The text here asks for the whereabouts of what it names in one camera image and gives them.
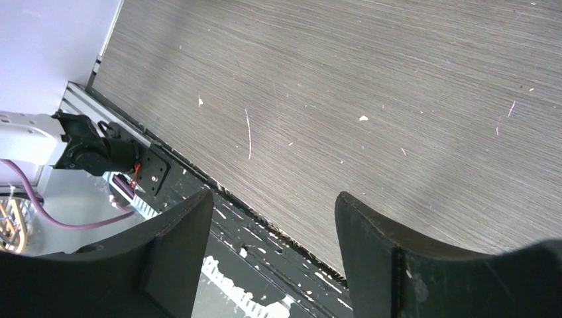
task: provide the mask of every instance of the robotic arm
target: robotic arm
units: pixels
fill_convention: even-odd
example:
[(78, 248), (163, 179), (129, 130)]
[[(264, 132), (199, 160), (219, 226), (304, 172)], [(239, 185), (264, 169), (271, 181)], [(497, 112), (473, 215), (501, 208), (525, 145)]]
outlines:
[(102, 123), (99, 128), (104, 136), (85, 115), (0, 112), (0, 143), (5, 145), (2, 159), (85, 170), (93, 176), (130, 172), (139, 159), (139, 144), (112, 138), (118, 137), (116, 132)]

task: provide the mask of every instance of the paint chip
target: paint chip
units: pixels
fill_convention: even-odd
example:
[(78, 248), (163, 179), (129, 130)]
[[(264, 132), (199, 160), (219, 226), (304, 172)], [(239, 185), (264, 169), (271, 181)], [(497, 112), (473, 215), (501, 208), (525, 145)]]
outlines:
[(502, 120), (502, 117), (500, 116), (500, 118), (498, 119), (498, 124), (496, 125), (496, 134), (499, 136), (500, 135), (500, 121)]
[(252, 131), (250, 130), (250, 117), (248, 117), (248, 109), (244, 108), (246, 112), (246, 122), (248, 123), (248, 142), (250, 144), (250, 149), (248, 152), (248, 160), (252, 158)]
[(242, 247), (239, 254), (240, 256), (242, 256), (242, 258), (246, 258), (246, 256), (248, 256), (248, 251)]
[(508, 113), (508, 117), (511, 115), (511, 112), (513, 111), (513, 107), (515, 107), (515, 101), (513, 101), (513, 104), (511, 105), (510, 111)]

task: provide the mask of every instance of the cable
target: cable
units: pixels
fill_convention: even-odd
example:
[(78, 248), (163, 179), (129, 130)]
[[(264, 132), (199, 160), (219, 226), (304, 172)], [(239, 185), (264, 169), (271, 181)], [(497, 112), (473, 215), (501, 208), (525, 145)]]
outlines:
[(108, 224), (115, 223), (117, 221), (126, 219), (127, 217), (130, 217), (131, 215), (135, 214), (134, 211), (129, 211), (129, 212), (127, 212), (125, 214), (122, 214), (118, 217), (114, 217), (114, 218), (104, 220), (104, 221), (100, 221), (100, 222), (84, 224), (84, 225), (69, 225), (69, 224), (61, 223), (61, 222), (53, 219), (53, 217), (51, 217), (49, 215), (49, 213), (47, 213), (47, 211), (45, 211), (45, 209), (43, 209), (43, 206), (39, 202), (39, 199), (35, 195), (35, 192), (33, 191), (33, 188), (31, 186), (29, 180), (27, 179), (27, 177), (23, 173), (23, 171), (21, 171), (21, 169), (15, 163), (13, 163), (11, 160), (1, 159), (0, 161), (2, 161), (6, 166), (10, 167), (10, 169), (12, 169), (20, 177), (20, 179), (23, 183), (23, 188), (27, 192), (27, 195), (29, 196), (29, 200), (35, 206), (35, 210), (42, 217), (44, 217), (49, 223), (52, 223), (53, 225), (55, 225), (56, 227), (60, 227), (61, 229), (72, 230), (72, 231), (97, 229), (99, 227), (103, 227), (105, 225), (108, 225)]
[[(10, 196), (10, 193), (8, 193), (8, 192), (0, 193), (0, 197), (9, 197), (9, 196)], [(39, 193), (36, 192), (35, 196), (37, 196), (37, 199), (39, 200), (39, 202), (41, 202), (41, 204), (43, 204), (45, 202), (45, 200), (43, 199), (43, 197)], [(27, 193), (25, 193), (25, 192), (21, 192), (21, 193), (16, 192), (16, 193), (14, 193), (14, 195), (12, 197), (17, 198), (17, 199), (29, 200), (29, 195), (27, 195)]]
[(111, 128), (105, 121), (98, 122), (97, 127), (101, 130), (101, 133), (105, 138), (109, 138), (107, 131), (113, 130), (113, 128)]
[(109, 195), (109, 202), (111, 203), (111, 206), (124, 211), (124, 212), (129, 212), (129, 210), (124, 207), (122, 204), (120, 204), (117, 199), (115, 199), (115, 196), (113, 195), (113, 193), (111, 192), (111, 184), (109, 183), (109, 177), (111, 176), (111, 174), (107, 175), (107, 178), (104, 178), (105, 181), (107, 182), (107, 194)]
[(119, 176), (114, 175), (113, 182), (115, 182), (119, 186), (119, 188), (129, 196), (129, 199), (133, 199), (135, 197), (135, 191)]

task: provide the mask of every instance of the black metal bracket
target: black metal bracket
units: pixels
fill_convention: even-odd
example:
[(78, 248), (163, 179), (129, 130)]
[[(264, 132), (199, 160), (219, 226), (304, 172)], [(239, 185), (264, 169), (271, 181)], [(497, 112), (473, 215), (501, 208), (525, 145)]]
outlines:
[(154, 151), (155, 145), (150, 145), (149, 149), (143, 151), (140, 156), (140, 170), (137, 175), (137, 184), (145, 190), (146, 194), (155, 197), (162, 182), (166, 179), (170, 164), (163, 160)]

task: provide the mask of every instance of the white paint splatter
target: white paint splatter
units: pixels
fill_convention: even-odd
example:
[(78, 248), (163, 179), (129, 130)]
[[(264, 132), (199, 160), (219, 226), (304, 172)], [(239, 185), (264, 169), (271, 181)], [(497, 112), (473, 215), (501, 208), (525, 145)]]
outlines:
[(513, 104), (511, 105), (510, 112), (508, 113), (508, 117), (511, 116), (511, 112), (513, 111), (513, 107), (515, 107), (515, 101), (513, 101)]
[(498, 119), (498, 124), (496, 125), (496, 134), (499, 136), (500, 135), (500, 121), (502, 120), (502, 117), (500, 116), (500, 118)]
[(253, 301), (254, 295), (247, 293), (244, 289), (237, 287), (234, 282), (225, 277), (219, 271), (219, 261), (212, 256), (203, 259), (201, 273), (209, 278), (209, 284), (213, 282), (230, 300), (236, 304), (236, 308), (244, 311), (250, 318), (289, 318), (291, 305), (295, 302), (292, 297), (286, 295), (284, 299), (263, 306)]
[(246, 258), (246, 256), (248, 256), (248, 251), (245, 248), (240, 248), (240, 256), (242, 256), (242, 258)]
[(248, 142), (250, 144), (250, 150), (248, 152), (248, 160), (252, 158), (252, 131), (250, 130), (250, 117), (248, 117), (248, 109), (244, 108), (246, 112), (246, 122), (248, 123)]
[(225, 220), (227, 219), (227, 217), (226, 217), (222, 212), (220, 212), (216, 207), (214, 207), (213, 209), (214, 209), (223, 219), (225, 219)]
[(338, 298), (337, 301), (339, 301), (339, 302), (340, 302), (341, 304), (343, 304), (345, 307), (347, 307), (347, 308), (353, 310), (353, 308), (351, 308), (350, 305), (347, 305), (343, 300), (341, 300), (341, 299)]
[(244, 230), (246, 230), (246, 232), (250, 233), (253, 237), (255, 237), (258, 240), (261, 240), (263, 242), (263, 240), (257, 236), (255, 233), (253, 233), (252, 231), (250, 231), (250, 229), (248, 229), (247, 227), (244, 227)]
[(325, 282), (326, 284), (328, 284), (328, 286), (332, 287), (335, 291), (337, 291), (338, 293), (341, 293), (341, 290), (337, 289), (333, 284), (331, 284), (330, 282), (328, 282), (324, 276), (322, 276), (319, 272), (314, 273), (317, 277), (320, 277), (320, 279)]

